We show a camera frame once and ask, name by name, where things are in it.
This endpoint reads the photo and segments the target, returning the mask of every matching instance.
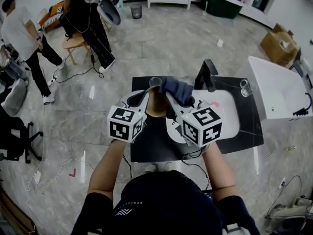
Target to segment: blue cloth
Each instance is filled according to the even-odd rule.
[[[172,77],[168,77],[162,83],[160,92],[169,92],[181,105],[186,105],[191,98],[193,86],[185,82],[178,81]]]

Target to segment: black pants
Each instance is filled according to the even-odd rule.
[[[113,62],[114,56],[111,54],[112,50],[110,43],[101,23],[99,13],[95,9],[91,10],[89,20],[89,28],[82,33],[82,36],[86,43],[90,45],[93,51],[97,54],[101,66],[106,68]]]
[[[44,46],[43,49],[39,50],[38,48],[25,62],[31,69],[31,74],[39,91],[41,92],[41,95],[49,96],[51,91],[49,90],[47,82],[45,81],[45,77],[41,71],[37,52],[40,52],[46,59],[49,60],[49,62],[53,63],[54,65],[60,65],[62,63],[62,58],[54,51],[53,48],[51,48],[45,36],[43,36],[42,42]]]

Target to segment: hand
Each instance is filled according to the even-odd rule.
[[[43,50],[44,45],[43,45],[43,42],[41,41],[41,39],[38,39],[38,40],[37,40],[37,44],[38,44],[39,50]]]

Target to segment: trash can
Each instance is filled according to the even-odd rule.
[[[142,16],[142,6],[141,4],[134,4],[131,6],[132,16],[134,19],[139,19]]]

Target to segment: sink basin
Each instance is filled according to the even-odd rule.
[[[224,90],[208,92],[207,90],[193,90],[193,96],[197,95],[206,101],[209,105],[214,104],[219,109],[219,116],[222,119],[222,131],[220,139],[229,139],[236,136],[240,129],[236,104],[233,96]],[[184,138],[179,134],[179,124],[174,123],[171,119],[166,119],[168,135],[176,142],[186,143]]]
[[[297,120],[293,112],[307,108],[310,99],[299,74],[269,61],[252,57],[236,73],[236,77],[247,78],[256,101],[260,120]],[[305,117],[313,116],[312,108]]]

